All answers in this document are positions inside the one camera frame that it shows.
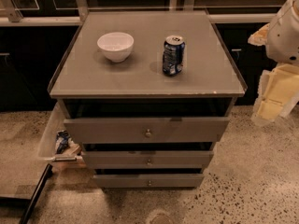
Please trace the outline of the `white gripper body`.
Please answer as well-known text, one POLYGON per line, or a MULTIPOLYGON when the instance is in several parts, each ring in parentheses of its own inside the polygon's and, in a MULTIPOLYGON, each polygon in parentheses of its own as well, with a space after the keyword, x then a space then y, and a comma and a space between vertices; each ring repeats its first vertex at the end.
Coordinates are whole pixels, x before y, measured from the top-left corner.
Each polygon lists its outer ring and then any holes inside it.
POLYGON ((299 67, 278 63, 272 70, 263 70, 258 98, 251 120, 256 125, 268 125, 278 117, 286 118, 299 102, 299 67))

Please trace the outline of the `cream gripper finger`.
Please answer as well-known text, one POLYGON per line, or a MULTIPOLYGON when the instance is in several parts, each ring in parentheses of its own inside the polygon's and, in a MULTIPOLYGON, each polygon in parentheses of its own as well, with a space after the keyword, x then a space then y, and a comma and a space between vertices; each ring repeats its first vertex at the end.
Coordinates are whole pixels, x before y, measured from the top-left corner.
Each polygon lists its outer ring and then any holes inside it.
POLYGON ((270 24, 267 23, 263 27, 261 27, 258 31, 252 34, 249 39, 248 43, 253 46, 265 46, 267 43, 267 34, 269 30, 270 24))

